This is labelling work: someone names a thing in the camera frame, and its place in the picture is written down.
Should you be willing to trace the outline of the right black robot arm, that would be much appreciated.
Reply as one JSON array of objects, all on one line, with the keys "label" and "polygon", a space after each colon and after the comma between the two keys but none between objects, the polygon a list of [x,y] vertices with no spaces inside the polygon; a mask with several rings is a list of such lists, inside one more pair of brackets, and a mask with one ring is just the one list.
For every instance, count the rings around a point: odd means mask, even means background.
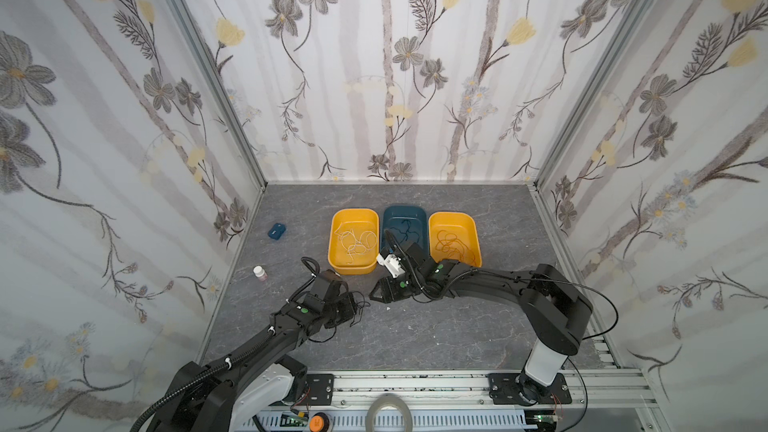
[{"label": "right black robot arm", "polygon": [[436,261],[411,242],[385,258],[379,256],[377,262],[387,274],[369,294],[376,302],[469,297],[519,306],[536,335],[518,380],[520,388],[550,387],[586,337],[592,303],[549,264],[523,271],[492,270],[456,259]]}]

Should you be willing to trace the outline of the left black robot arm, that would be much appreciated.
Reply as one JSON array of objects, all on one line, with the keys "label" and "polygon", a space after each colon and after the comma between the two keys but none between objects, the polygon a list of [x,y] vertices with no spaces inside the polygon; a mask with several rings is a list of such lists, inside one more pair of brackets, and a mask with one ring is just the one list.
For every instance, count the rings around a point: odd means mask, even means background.
[{"label": "left black robot arm", "polygon": [[338,274],[326,270],[287,299],[269,323],[244,344],[205,365],[194,361],[173,376],[165,394],[143,417],[148,431],[229,431],[246,389],[321,329],[356,313],[354,295]]}]

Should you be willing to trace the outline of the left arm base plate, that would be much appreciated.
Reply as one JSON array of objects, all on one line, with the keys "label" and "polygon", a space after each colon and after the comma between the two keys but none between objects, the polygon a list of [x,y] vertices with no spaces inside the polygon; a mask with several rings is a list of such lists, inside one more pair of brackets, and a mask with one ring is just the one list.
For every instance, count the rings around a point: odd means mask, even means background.
[{"label": "left arm base plate", "polygon": [[306,374],[296,377],[284,402],[300,406],[330,406],[333,398],[335,376],[330,373]]}]

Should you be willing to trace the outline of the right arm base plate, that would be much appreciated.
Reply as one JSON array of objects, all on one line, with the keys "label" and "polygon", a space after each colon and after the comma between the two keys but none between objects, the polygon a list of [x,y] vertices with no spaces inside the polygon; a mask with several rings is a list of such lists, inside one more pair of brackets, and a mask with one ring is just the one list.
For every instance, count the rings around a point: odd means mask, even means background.
[{"label": "right arm base plate", "polygon": [[487,376],[489,397],[495,405],[569,405],[573,402],[569,387],[562,373],[555,375],[550,386],[542,386],[519,373],[491,373]]}]

